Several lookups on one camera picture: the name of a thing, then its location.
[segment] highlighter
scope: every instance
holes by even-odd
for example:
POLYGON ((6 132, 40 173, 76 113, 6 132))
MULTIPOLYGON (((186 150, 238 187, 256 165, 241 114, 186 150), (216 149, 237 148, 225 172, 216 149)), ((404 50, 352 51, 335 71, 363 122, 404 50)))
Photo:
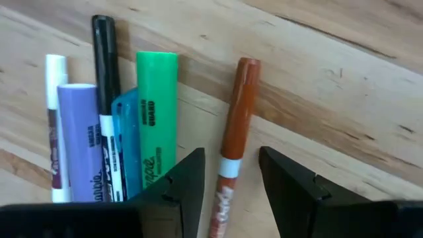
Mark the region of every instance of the highlighter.
POLYGON ((138 52, 138 116, 143 189, 176 163, 178 55, 138 52))
POLYGON ((122 161, 123 187, 129 200, 142 191, 139 150, 138 89, 120 95, 112 103, 116 149, 122 161))

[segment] light wood surface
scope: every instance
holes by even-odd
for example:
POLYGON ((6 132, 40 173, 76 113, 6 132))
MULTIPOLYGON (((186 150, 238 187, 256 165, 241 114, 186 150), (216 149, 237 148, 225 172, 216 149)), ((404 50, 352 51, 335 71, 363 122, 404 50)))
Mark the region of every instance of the light wood surface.
MULTIPOLYGON (((423 77, 249 5, 0 0, 0 204, 50 199, 44 57, 66 55, 72 82, 95 82, 94 14, 117 20, 124 90, 135 86, 136 51, 180 54, 178 159, 206 148, 198 237, 207 233, 226 102, 241 56, 262 60, 263 69, 227 237, 278 237, 258 168, 262 145, 373 200, 423 199, 423 77)), ((421 56, 418 50, 401 52, 420 63, 412 58, 421 56)))
POLYGON ((243 2, 423 72, 423 2, 419 0, 243 2))

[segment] green marker cap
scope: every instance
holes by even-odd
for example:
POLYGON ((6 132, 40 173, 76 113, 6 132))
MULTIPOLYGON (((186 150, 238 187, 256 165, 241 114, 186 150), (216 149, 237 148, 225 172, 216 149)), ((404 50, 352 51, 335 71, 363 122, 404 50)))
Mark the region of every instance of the green marker cap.
POLYGON ((143 188, 176 164, 178 55, 137 53, 138 115, 143 188))

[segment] white label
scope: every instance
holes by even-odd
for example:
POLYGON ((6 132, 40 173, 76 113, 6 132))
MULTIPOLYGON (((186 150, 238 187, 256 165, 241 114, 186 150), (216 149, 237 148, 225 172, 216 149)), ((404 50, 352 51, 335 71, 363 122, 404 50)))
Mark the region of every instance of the white label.
POLYGON ((222 187, 222 193, 218 192, 217 197, 219 198, 219 212, 216 214, 216 219, 219 223, 225 223, 229 219, 229 209, 231 207, 231 200, 233 195, 233 189, 228 186, 222 187))
POLYGON ((113 201, 123 202, 124 191, 122 186, 122 172, 120 169, 119 153, 116 151, 116 138, 114 137, 113 117, 100 115, 101 135, 107 137, 108 157, 110 160, 110 174, 112 177, 113 201))
POLYGON ((222 157, 219 175, 227 179, 237 178, 242 162, 242 159, 226 159, 222 157))

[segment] orange marker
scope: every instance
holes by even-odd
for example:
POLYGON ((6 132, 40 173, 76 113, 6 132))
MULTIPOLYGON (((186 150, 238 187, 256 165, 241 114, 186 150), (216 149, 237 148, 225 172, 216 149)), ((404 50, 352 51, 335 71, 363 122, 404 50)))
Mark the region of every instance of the orange marker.
POLYGON ((233 189, 241 168, 247 142, 259 75, 259 60, 248 58, 239 60, 223 137, 222 158, 210 221, 209 238, 222 238, 225 235, 233 189))

